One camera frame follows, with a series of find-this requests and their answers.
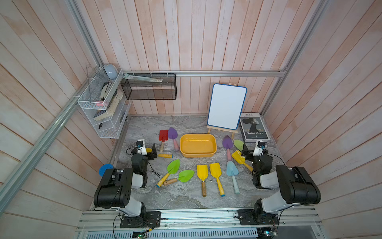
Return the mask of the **light green shovel wooden handle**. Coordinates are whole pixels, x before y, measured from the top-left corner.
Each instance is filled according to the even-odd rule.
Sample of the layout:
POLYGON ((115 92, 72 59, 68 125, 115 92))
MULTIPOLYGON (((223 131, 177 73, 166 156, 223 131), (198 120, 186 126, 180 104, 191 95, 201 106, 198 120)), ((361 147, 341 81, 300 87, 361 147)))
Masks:
POLYGON ((241 141, 241 140, 238 140, 238 139, 235 139, 233 141, 233 144, 234 146, 239 150, 239 151, 242 151, 243 150, 243 147, 244 147, 244 142, 241 141))

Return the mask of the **yellow storage box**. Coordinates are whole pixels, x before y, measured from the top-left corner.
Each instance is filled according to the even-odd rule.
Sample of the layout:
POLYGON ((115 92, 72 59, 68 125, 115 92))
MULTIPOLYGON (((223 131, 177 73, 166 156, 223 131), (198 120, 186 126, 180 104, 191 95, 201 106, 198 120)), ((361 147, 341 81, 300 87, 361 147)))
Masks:
POLYGON ((212 134, 184 134, 180 139, 180 151, 186 158, 212 157, 217 152, 216 139, 212 134))

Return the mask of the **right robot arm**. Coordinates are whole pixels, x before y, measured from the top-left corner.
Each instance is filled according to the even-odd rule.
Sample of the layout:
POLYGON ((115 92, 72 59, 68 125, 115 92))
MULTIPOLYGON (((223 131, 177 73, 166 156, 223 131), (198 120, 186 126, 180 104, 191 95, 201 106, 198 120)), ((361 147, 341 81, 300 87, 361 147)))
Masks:
POLYGON ((252 210, 237 211, 241 225, 266 225, 278 223, 285 209, 293 206, 318 204, 321 193, 303 167, 276 165, 266 150, 266 143, 258 141, 254 150, 244 144, 241 156, 252 162, 253 184, 258 189, 275 189, 276 192, 259 199, 252 210))

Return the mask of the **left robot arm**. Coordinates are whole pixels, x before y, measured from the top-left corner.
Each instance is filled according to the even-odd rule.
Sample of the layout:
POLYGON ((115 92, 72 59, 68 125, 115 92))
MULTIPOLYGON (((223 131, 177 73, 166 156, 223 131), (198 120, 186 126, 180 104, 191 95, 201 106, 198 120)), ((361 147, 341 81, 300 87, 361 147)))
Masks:
POLYGON ((131 196, 131 190, 144 188, 148 180, 149 162, 158 157, 156 146, 149 150, 144 140, 136 142, 136 148, 131 151, 131 167, 116 169, 113 166, 102 168, 102 178, 95 191, 94 205, 96 208, 115 209, 127 218, 145 220, 144 203, 131 196))

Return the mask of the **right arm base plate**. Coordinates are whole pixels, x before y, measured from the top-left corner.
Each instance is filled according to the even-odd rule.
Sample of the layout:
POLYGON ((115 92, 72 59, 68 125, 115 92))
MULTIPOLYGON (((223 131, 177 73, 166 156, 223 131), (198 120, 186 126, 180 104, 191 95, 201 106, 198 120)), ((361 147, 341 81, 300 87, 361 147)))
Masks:
POLYGON ((278 214, 269 214, 262 211, 252 210, 238 210, 235 215, 240 221, 240 225, 278 225, 280 220, 278 214))

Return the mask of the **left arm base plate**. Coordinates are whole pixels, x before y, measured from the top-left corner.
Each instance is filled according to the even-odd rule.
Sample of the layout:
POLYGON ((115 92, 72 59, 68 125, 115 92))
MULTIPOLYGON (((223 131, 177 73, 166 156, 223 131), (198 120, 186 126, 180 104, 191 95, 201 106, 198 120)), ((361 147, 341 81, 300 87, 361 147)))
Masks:
POLYGON ((161 212, 148 211, 137 217, 122 216, 120 227, 125 228, 159 228, 161 212))

